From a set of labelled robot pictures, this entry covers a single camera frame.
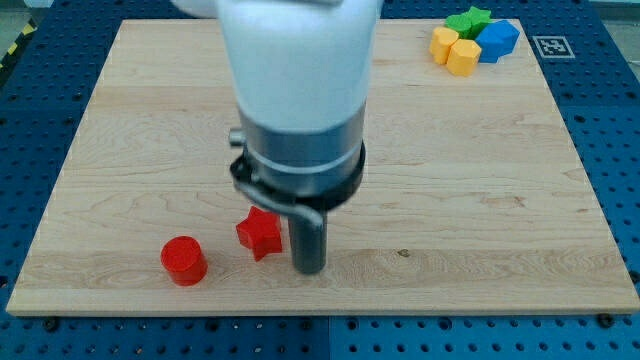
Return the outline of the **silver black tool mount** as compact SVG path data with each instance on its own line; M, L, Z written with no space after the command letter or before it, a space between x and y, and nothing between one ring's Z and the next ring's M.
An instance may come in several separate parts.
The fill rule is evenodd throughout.
M330 211L358 190L366 159L365 105L335 125L305 125L300 131L260 125L246 114L229 132L242 150L231 164L234 186L271 211L307 206Z

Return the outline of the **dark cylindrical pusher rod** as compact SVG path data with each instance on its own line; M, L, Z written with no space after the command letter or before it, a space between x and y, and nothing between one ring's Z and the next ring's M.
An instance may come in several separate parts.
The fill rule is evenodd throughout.
M301 274L317 274L326 265L327 213L319 215L319 222L288 218L292 263Z

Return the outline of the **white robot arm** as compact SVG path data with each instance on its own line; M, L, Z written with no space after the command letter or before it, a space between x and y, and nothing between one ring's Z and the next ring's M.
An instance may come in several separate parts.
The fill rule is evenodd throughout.
M375 27L367 0L173 0L219 21L232 72L241 149L235 188L288 221L292 263L326 264L327 216L357 191Z

